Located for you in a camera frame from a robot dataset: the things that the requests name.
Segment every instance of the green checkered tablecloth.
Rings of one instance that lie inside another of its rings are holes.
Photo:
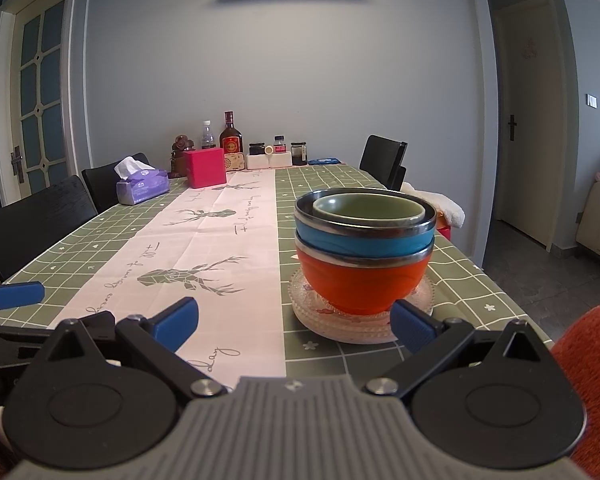
[[[305,166],[276,172],[280,281],[285,328],[286,373],[293,377],[349,373],[362,385],[382,370],[404,360],[408,352],[396,343],[352,345],[338,343],[307,330],[296,318],[288,296],[288,281],[299,269],[293,256],[294,203],[315,189],[380,187],[367,173],[350,166]],[[461,317],[480,329],[502,330],[517,317],[528,320],[545,343],[548,336],[517,304],[440,234],[427,269],[434,285],[433,317]],[[309,355],[307,348],[315,347]]]
[[[346,165],[275,171],[286,373],[296,378],[349,373],[354,382],[362,384],[404,360],[407,352],[396,343],[371,346],[338,343],[316,335],[298,321],[288,296],[290,277],[299,269],[298,260],[294,257],[293,211],[296,198],[310,190],[379,187],[379,184],[368,174]],[[62,309],[80,288],[128,240],[189,190],[185,180],[173,181],[171,188],[168,194],[140,205],[109,209],[37,257],[11,281],[39,280],[45,285],[45,299],[41,304],[1,311],[0,324],[46,327],[56,317],[61,317]],[[501,330],[509,320],[521,317],[530,321],[545,343],[550,343],[544,332],[516,303],[451,242],[438,234],[427,276],[434,285],[433,316],[436,319],[461,317],[480,329]]]

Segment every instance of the door frame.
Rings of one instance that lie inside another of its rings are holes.
[[[558,187],[556,189],[556,201],[554,206],[554,214],[551,221],[551,227],[549,229],[548,243],[546,245],[546,251],[551,251],[551,246],[554,243],[554,238],[558,225],[558,218],[560,217],[560,210],[562,209],[562,192],[564,189],[564,173],[565,173],[565,161],[567,153],[567,134],[568,134],[568,114],[567,114],[567,75],[566,67],[564,63],[564,52],[562,48],[562,37],[560,34],[560,25],[558,22],[558,12],[555,9],[554,0],[525,0],[513,4],[512,6],[504,7],[503,9],[496,10],[493,13],[493,29],[494,37],[497,45],[497,60],[498,60],[498,74],[500,76],[500,95],[502,96],[502,106],[500,108],[500,121],[498,128],[498,138],[500,140],[500,151],[498,153],[498,169],[497,169],[497,184],[495,193],[495,208],[494,217],[500,219],[502,216],[502,207],[504,200],[504,190],[507,189],[507,164],[509,155],[509,143],[506,142],[508,139],[507,135],[507,113],[509,112],[509,74],[507,73],[507,45],[504,39],[504,25],[502,20],[504,16],[512,12],[519,12],[520,10],[528,9],[531,7],[537,7],[539,5],[548,4],[551,16],[554,22],[554,32],[558,40],[558,64],[560,65],[560,72],[562,73],[562,135],[561,135],[561,147],[560,153],[560,166],[558,170]]]
[[[16,14],[35,0],[8,0],[0,6],[0,200],[7,205],[22,198],[17,177],[13,175],[11,152],[11,50],[15,29]],[[69,38],[72,13],[65,6],[62,19],[62,42],[60,47],[60,98],[62,99],[62,129],[66,152],[67,173],[77,173],[77,161],[71,122],[68,117],[69,105]]]

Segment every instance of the white door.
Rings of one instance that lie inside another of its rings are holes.
[[[35,0],[16,15],[11,58],[11,131],[24,198],[68,176],[60,102],[64,0]]]
[[[496,214],[548,246],[566,127],[562,46],[551,0],[501,10],[496,30],[503,90]]]

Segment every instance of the floor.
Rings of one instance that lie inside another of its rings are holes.
[[[483,267],[554,341],[600,304],[597,258],[557,258],[504,222],[491,223]]]

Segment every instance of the purple tissue box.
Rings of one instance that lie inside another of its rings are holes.
[[[116,184],[118,201],[136,205],[169,191],[169,178],[164,170],[140,170]]]

